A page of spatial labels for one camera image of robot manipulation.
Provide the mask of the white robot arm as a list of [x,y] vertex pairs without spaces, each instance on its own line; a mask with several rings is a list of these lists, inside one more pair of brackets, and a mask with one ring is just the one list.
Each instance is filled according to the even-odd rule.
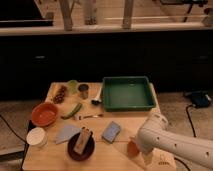
[[175,134],[167,130],[168,120],[151,114],[138,129],[135,142],[143,154],[158,148],[213,169],[213,141]]

